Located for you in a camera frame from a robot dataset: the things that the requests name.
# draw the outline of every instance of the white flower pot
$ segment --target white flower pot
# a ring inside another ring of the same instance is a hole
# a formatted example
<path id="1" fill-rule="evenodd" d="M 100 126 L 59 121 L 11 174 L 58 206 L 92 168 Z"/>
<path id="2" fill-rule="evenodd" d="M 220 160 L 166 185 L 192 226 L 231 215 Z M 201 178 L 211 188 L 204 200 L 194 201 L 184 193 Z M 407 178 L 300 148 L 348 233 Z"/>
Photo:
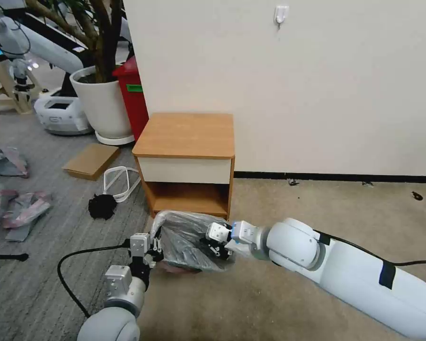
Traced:
<path id="1" fill-rule="evenodd" d="M 94 72 L 95 67 L 90 66 L 74 72 L 70 80 L 97 139 L 111 145 L 134 141 L 118 81 L 98 84 L 78 82 L 81 77 Z"/>

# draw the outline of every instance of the striped carpet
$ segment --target striped carpet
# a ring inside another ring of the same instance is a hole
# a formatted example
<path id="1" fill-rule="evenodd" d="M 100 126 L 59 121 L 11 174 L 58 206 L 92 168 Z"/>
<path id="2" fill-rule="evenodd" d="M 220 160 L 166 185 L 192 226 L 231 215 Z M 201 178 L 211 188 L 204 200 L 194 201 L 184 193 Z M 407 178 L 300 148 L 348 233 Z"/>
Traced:
<path id="1" fill-rule="evenodd" d="M 70 158 L 95 141 L 92 135 L 50 135 L 34 116 L 0 115 L 0 146 L 17 147 L 30 165 L 28 179 L 0 177 L 0 183 L 20 193 L 42 190 L 53 195 L 53 207 L 24 242 L 6 242 L 6 231 L 0 227 L 0 253 L 30 255 L 26 262 L 0 260 L 0 341 L 75 340 L 84 316 L 58 280 L 59 259 L 75 250 L 119 244 L 145 227 L 148 210 L 140 186 L 118 204 L 111 219 L 93 220 L 87 205 L 94 193 L 101 192 L 102 178 L 96 182 L 76 179 L 62 170 Z M 131 147 L 121 149 L 113 166 L 133 167 Z M 93 312 L 104 302 L 103 274 L 108 266 L 126 260 L 125 250 L 102 251 L 75 256 L 62 271 Z"/>

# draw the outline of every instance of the nightstand drawer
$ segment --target nightstand drawer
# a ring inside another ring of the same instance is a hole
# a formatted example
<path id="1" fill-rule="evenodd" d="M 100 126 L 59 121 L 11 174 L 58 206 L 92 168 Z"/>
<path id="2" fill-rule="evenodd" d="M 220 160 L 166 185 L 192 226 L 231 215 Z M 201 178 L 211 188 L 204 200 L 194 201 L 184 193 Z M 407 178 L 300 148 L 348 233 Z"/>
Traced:
<path id="1" fill-rule="evenodd" d="M 147 182 L 192 182 L 229 184 L 231 159 L 184 159 L 139 157 Z"/>

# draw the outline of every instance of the white wall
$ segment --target white wall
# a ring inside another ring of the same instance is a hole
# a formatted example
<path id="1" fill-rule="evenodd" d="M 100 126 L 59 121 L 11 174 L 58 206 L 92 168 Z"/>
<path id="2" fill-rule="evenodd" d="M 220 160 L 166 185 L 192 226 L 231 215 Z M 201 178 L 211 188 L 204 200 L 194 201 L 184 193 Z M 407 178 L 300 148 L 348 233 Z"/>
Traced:
<path id="1" fill-rule="evenodd" d="M 426 175 L 426 0 L 124 3 L 149 112 L 233 113 L 236 171 Z"/>

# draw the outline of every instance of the white strap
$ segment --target white strap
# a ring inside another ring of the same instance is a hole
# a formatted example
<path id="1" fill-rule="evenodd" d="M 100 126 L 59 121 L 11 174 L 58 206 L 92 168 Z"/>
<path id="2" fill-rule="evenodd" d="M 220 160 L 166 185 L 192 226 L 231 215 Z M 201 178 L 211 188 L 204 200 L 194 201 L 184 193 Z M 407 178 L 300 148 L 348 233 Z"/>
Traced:
<path id="1" fill-rule="evenodd" d="M 118 171 L 117 174 L 114 176 L 114 178 L 112 179 L 111 182 L 107 183 L 106 182 L 106 178 L 107 175 L 109 173 L 112 173 L 114 171 Z M 118 177 L 120 175 L 122 175 L 124 172 L 126 172 L 126 181 L 128 183 L 128 189 L 125 192 L 119 193 L 119 194 L 114 194 L 113 197 L 116 200 L 116 202 L 124 202 L 126 199 L 128 199 L 129 195 L 131 194 L 132 191 L 134 191 L 134 189 L 137 187 L 137 185 L 139 184 L 139 182 L 141 182 L 141 178 L 139 177 L 136 182 L 130 187 L 129 186 L 129 174 L 128 171 L 133 171 L 139 174 L 139 171 L 137 169 L 134 168 L 130 168 L 130 167 L 125 167 L 125 166 L 118 166 L 118 167 L 113 167 L 113 168 L 109 168 L 108 170 L 106 170 L 104 172 L 104 190 L 103 190 L 103 194 L 107 194 L 107 190 L 110 188 L 110 186 L 112 186 L 112 184 L 118 179 Z"/>

